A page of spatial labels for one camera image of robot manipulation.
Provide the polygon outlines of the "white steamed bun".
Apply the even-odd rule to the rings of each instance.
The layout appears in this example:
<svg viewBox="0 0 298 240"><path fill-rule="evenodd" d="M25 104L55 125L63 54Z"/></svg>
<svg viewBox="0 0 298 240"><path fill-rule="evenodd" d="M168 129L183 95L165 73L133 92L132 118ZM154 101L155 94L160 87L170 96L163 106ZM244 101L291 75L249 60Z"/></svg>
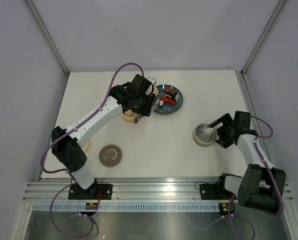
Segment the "white steamed bun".
<svg viewBox="0 0 298 240"><path fill-rule="evenodd" d="M154 95L155 97L157 97L158 94L159 94L159 90L158 90L158 88L157 88L157 87L154 87L153 95Z"/></svg>
<svg viewBox="0 0 298 240"><path fill-rule="evenodd" d="M131 110L127 110L123 114L128 117L134 116L134 113Z"/></svg>

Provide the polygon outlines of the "grey steel lunch box container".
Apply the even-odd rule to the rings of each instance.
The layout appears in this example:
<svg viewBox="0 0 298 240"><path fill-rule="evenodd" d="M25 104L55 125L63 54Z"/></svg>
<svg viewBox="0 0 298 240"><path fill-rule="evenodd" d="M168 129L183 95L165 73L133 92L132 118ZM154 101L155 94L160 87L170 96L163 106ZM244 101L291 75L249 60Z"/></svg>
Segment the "grey steel lunch box container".
<svg viewBox="0 0 298 240"><path fill-rule="evenodd" d="M200 124L193 131L193 139L198 145L208 147L216 141L217 132L206 123Z"/></svg>

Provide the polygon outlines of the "grey lunch box lid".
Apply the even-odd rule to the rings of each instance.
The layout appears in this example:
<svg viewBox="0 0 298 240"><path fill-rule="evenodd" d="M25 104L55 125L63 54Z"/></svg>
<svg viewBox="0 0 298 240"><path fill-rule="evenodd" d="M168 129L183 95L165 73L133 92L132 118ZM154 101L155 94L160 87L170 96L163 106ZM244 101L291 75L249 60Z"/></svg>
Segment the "grey lunch box lid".
<svg viewBox="0 0 298 240"><path fill-rule="evenodd" d="M106 145L99 152L99 161L103 166L107 168L116 167L120 164L121 160L122 151L116 145Z"/></svg>

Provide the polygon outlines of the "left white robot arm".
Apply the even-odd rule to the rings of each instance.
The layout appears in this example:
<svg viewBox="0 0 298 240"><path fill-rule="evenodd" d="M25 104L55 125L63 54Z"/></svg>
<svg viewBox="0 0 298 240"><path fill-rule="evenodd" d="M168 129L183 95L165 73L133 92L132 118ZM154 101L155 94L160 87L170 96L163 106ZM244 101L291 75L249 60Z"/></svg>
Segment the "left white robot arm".
<svg viewBox="0 0 298 240"><path fill-rule="evenodd" d="M72 175L84 198L93 198L97 187L82 148L103 126L123 112L150 116L156 82L154 78L137 74L131 82L112 86L103 102L76 123L65 129L58 126L52 131L51 152Z"/></svg>

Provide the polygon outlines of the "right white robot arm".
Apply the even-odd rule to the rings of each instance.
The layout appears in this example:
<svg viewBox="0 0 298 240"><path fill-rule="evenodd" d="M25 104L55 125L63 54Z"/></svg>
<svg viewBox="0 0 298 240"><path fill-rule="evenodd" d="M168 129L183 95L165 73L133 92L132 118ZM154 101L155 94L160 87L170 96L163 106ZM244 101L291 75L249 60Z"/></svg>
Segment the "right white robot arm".
<svg viewBox="0 0 298 240"><path fill-rule="evenodd" d="M216 130L218 145L224 149L236 145L247 164L240 183L225 175L224 181L215 187L216 194L221 198L235 194L242 207L279 215L284 211L286 173L276 168L264 153L259 143L261 135L251 128L253 118L249 112L236 111L234 116L226 113L207 125Z"/></svg>

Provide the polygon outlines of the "yellow lunch box container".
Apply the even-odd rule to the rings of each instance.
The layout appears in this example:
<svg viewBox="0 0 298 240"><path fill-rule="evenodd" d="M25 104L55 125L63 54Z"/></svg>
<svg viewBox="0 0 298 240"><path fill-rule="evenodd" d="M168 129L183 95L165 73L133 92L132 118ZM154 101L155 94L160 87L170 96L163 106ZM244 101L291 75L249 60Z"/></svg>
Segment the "yellow lunch box container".
<svg viewBox="0 0 298 240"><path fill-rule="evenodd" d="M126 121L126 122L128 122L128 123L135 123L135 119L138 117L138 114L137 113L134 113L134 116L125 116L124 114L121 114L121 116L122 116L122 118Z"/></svg>

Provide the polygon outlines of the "yellow lunch box lid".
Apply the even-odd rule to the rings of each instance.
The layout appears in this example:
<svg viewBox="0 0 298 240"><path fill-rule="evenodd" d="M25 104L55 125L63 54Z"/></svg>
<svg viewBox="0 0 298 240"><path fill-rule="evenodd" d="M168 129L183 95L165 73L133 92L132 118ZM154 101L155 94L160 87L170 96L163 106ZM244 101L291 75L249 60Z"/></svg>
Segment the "yellow lunch box lid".
<svg viewBox="0 0 298 240"><path fill-rule="evenodd" d="M88 140L87 143L82 148L83 152L86 153L90 149L91 141Z"/></svg>

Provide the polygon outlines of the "red sausage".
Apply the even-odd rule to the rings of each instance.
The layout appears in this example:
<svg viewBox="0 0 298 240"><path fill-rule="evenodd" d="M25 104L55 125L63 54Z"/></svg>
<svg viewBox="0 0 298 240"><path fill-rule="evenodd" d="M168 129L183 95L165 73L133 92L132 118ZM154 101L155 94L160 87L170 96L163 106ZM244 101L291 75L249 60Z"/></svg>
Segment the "red sausage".
<svg viewBox="0 0 298 240"><path fill-rule="evenodd" d="M163 103L175 105L177 102L171 98L168 97L160 97L160 101L163 101Z"/></svg>

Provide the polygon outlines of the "brown roasted meat piece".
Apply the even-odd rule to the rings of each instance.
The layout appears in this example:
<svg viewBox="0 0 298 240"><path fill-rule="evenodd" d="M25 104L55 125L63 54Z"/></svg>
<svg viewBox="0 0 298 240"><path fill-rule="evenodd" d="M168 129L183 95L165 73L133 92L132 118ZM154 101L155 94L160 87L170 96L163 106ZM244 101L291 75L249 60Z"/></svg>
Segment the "brown roasted meat piece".
<svg viewBox="0 0 298 240"><path fill-rule="evenodd" d="M166 88L164 88L164 93L169 94L169 95L173 95L175 92L171 88L166 87Z"/></svg>

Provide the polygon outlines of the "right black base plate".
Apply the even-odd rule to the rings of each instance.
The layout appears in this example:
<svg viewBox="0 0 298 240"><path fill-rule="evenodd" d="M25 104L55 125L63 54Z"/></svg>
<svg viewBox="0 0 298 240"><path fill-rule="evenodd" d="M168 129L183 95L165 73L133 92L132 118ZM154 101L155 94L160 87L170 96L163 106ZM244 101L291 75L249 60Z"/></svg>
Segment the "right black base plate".
<svg viewBox="0 0 298 240"><path fill-rule="evenodd" d="M201 200L229 200L233 195L219 183L198 181L195 188L200 192Z"/></svg>

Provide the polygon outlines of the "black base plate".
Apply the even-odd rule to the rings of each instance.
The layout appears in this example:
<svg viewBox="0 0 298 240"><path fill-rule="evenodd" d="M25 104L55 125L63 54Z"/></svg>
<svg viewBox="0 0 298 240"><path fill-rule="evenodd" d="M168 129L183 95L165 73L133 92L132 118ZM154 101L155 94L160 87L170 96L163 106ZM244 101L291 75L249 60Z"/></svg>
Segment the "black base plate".
<svg viewBox="0 0 298 240"><path fill-rule="evenodd" d="M111 200L112 184L96 184L88 189L83 189L75 184L70 187L69 200Z"/></svg>
<svg viewBox="0 0 298 240"><path fill-rule="evenodd" d="M229 200L233 195L219 183L198 181L195 188L200 192L201 200Z"/></svg>

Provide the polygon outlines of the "right aluminium frame post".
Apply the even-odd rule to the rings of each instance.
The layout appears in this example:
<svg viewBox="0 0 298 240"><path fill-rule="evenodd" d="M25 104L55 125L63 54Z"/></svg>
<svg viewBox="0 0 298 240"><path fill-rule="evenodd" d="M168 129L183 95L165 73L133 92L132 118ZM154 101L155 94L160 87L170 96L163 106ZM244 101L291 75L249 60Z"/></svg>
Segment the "right aluminium frame post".
<svg viewBox="0 0 298 240"><path fill-rule="evenodd" d="M242 77L244 77L249 70L251 64L253 63L254 59L256 58L260 48L264 44L264 41L266 40L268 34L270 33L273 25L275 24L277 18L279 17L281 11L283 10L285 4L287 3L287 0L279 0L274 7L268 21L266 22L259 38L256 41L256 44L254 45L246 63L244 64L243 68L241 69L240 73Z"/></svg>

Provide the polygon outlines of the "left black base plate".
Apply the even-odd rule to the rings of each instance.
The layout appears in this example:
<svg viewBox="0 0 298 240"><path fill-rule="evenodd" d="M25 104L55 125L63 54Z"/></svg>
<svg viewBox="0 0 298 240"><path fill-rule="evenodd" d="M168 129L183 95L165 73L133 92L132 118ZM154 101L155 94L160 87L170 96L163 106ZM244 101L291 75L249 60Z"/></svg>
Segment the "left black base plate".
<svg viewBox="0 0 298 240"><path fill-rule="evenodd" d="M111 200L112 184L96 184L88 189L83 189L75 184L70 187L69 200Z"/></svg>

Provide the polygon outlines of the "aluminium front rail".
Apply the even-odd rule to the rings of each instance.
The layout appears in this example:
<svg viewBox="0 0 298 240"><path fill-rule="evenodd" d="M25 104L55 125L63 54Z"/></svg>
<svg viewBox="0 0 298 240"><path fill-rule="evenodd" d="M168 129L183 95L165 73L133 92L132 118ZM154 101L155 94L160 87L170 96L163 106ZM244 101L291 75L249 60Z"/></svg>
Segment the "aluminium front rail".
<svg viewBox="0 0 298 240"><path fill-rule="evenodd" d="M144 178L98 178L100 184L111 184L112 203L157 203L157 202L202 202L198 184L214 183L216 177L144 177ZM61 190L70 184L68 178L43 178L40 181L29 182L25 188L22 201L50 202L57 193L56 200L68 202L69 190Z"/></svg>

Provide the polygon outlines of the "left aluminium frame post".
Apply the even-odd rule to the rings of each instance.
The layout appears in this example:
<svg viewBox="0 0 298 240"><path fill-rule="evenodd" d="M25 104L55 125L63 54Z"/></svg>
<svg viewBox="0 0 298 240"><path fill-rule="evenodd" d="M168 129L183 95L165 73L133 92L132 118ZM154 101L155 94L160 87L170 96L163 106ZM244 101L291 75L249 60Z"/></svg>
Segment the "left aluminium frame post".
<svg viewBox="0 0 298 240"><path fill-rule="evenodd" d="M68 78L70 71L68 70L68 67L67 67L65 61L63 60L63 57L61 56L56 44L54 43L54 40L52 39L52 36L51 36L49 30L47 29L47 26L42 18L41 13L39 12L39 10L37 8L35 2L33 0L25 0L24 2L26 3L30 13L32 14L42 36L44 37L48 47L50 48L53 56L56 59L57 63L59 64L59 66L62 69L65 76Z"/></svg>

